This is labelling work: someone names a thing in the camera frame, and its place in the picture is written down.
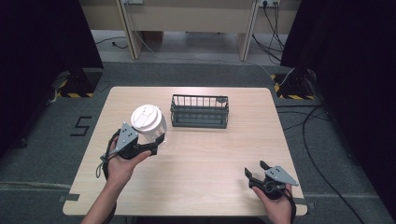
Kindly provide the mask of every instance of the black wire basket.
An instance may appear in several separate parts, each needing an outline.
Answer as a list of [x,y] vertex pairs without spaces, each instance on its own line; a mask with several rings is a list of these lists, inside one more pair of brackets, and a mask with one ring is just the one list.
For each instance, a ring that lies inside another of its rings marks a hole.
[[227,128],[227,96],[174,94],[171,104],[174,127]]

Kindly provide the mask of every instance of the electrical outlet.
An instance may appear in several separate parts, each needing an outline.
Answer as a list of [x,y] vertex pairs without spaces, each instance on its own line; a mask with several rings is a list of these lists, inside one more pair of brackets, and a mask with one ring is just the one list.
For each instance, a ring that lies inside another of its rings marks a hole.
[[260,0],[260,7],[263,7],[264,1],[267,2],[267,7],[275,7],[276,4],[279,6],[280,0]]

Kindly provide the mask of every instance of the cup lid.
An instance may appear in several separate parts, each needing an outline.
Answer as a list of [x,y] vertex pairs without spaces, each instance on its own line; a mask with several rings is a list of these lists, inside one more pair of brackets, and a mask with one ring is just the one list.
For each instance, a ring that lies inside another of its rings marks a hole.
[[161,122],[162,114],[155,105],[141,105],[131,116],[134,128],[140,132],[148,132],[155,129]]

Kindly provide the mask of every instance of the forearm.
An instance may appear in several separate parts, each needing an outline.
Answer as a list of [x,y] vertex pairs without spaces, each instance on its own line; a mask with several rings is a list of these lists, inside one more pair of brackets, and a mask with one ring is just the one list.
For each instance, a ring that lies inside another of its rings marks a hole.
[[123,187],[106,182],[105,187],[81,223],[103,223],[120,196]]

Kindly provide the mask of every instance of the white paper cup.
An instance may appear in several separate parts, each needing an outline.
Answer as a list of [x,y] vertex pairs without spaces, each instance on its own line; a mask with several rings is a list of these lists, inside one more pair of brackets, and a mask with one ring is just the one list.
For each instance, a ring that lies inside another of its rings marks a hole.
[[148,143],[154,142],[155,139],[166,132],[165,117],[156,105],[139,106],[131,116],[131,123]]

